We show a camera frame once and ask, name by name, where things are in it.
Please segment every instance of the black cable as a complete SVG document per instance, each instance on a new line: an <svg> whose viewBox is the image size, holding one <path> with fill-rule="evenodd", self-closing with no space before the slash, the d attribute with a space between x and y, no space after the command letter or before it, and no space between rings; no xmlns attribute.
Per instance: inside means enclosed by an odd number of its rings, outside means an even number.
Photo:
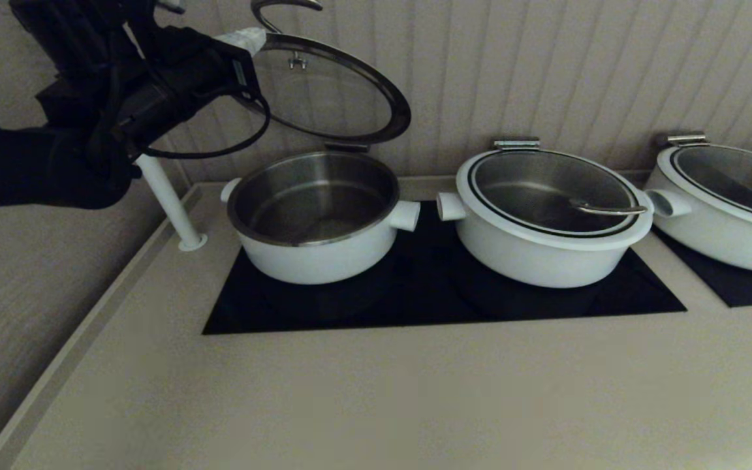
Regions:
<svg viewBox="0 0 752 470"><path fill-rule="evenodd" d="M92 164L93 169L100 173L108 171L105 158L108 149L104 149L104 139L111 138L110 131L118 120L123 97L123 83L120 80L120 66L116 50L116 31L107 32L106 48L108 66L110 66L110 89L108 89L107 102L101 118L98 119L95 130L92 131L89 142L86 144L86 158Z"/></svg>
<svg viewBox="0 0 752 470"><path fill-rule="evenodd" d="M233 86L227 89L217 90L217 92L215 93L218 96L219 95L232 95L235 99L239 95L249 95L251 98L250 101L257 101L257 103L260 104L260 107L262 107L263 115L265 116L265 119L263 120L263 125L260 126L260 129L257 132L255 132L253 136L243 140L243 142L240 142L236 145L233 145L224 149L219 149L218 151L183 153L183 152L159 151L159 149L146 147L143 149L142 153L146 153L150 157L170 158L174 160L201 160L203 158L221 157L222 155L227 155L229 153L233 153L235 151L241 151L242 149L247 148L254 142L257 142L257 140L259 140L260 137L262 137L263 134L266 133L266 129L268 129L269 122L272 121L272 110L269 108L268 101L266 101L266 99L263 98L263 95L260 95L260 93L255 93L253 90L245 86Z"/></svg>

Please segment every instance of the beige wall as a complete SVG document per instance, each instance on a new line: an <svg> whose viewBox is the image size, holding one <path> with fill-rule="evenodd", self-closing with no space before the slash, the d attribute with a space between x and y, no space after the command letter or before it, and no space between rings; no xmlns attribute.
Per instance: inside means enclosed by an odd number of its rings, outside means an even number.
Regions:
<svg viewBox="0 0 752 470"><path fill-rule="evenodd" d="M410 130L373 148L401 175L453 173L498 136L532 134L545 148L626 170L653 166L647 142L656 131L701 129L752 149L752 0L323 4L323 12L271 7L266 15L287 33L373 63L405 92ZM209 33L257 26L248 0L190 7L183 21ZM188 132L212 148L245 126L221 104ZM319 145L274 129L230 160L185 167L194 180L224 180Z"/></svg>
<svg viewBox="0 0 752 470"><path fill-rule="evenodd" d="M0 125L42 124L33 94L53 77L0 0ZM104 211L0 208L0 429L162 218L141 182Z"/></svg>

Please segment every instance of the black glass cooktop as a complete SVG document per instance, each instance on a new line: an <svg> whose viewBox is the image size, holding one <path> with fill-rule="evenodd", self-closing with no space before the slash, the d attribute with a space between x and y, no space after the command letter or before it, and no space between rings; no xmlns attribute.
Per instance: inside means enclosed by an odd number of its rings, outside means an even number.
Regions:
<svg viewBox="0 0 752 470"><path fill-rule="evenodd" d="M659 228L654 232L730 307L752 306L752 271L743 270L683 246Z"/></svg>
<svg viewBox="0 0 752 470"><path fill-rule="evenodd" d="M683 312L686 308L628 250L594 285L547 289L489 270L457 238L454 223L424 202L414 233L358 276L330 285L290 285L240 253L203 334L330 330Z"/></svg>

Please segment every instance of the white pot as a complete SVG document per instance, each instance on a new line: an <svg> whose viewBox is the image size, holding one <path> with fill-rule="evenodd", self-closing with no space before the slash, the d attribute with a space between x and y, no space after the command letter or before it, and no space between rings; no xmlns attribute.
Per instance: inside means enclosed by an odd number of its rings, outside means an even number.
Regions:
<svg viewBox="0 0 752 470"><path fill-rule="evenodd" d="M621 218L624 228L591 234L548 233L501 217L472 190L471 169L491 151L466 161L457 173L458 193L441 193L438 210L442 220L456 220L463 246L478 261L511 279L549 288L574 288L597 282L617 267L620 258L651 228L651 201L617 173L574 155L564 155L596 166L613 176L648 210Z"/></svg>
<svg viewBox="0 0 752 470"><path fill-rule="evenodd" d="M240 181L236 179L226 184L221 193L222 202L233 203L230 199ZM238 235L245 254L262 273L287 283L321 285L363 273L388 253L397 229L414 231L420 216L419 202L397 200L389 210L385 217L356 232L317 243L298 246L266 243L250 237L239 227Z"/></svg>
<svg viewBox="0 0 752 470"><path fill-rule="evenodd" d="M752 158L752 152L726 146ZM674 154L687 147L660 152L645 190L655 206L654 225L670 237L710 258L752 270L752 210L715 196L689 181L675 166Z"/></svg>

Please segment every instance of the pot lid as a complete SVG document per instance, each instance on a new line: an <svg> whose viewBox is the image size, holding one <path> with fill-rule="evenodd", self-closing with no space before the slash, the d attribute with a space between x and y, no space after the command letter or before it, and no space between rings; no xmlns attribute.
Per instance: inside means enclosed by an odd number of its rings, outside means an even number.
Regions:
<svg viewBox="0 0 752 470"><path fill-rule="evenodd" d="M290 128L334 142L372 144L394 139L410 125L402 92L342 50L268 33L253 61L272 119Z"/></svg>
<svg viewBox="0 0 752 470"><path fill-rule="evenodd" d="M472 164L468 178L472 193L496 215L538 232L606 237L632 226L637 214L646 211L615 173L560 152L491 152Z"/></svg>
<svg viewBox="0 0 752 470"><path fill-rule="evenodd" d="M671 163L698 189L752 212L752 152L726 146L685 146L672 153Z"/></svg>

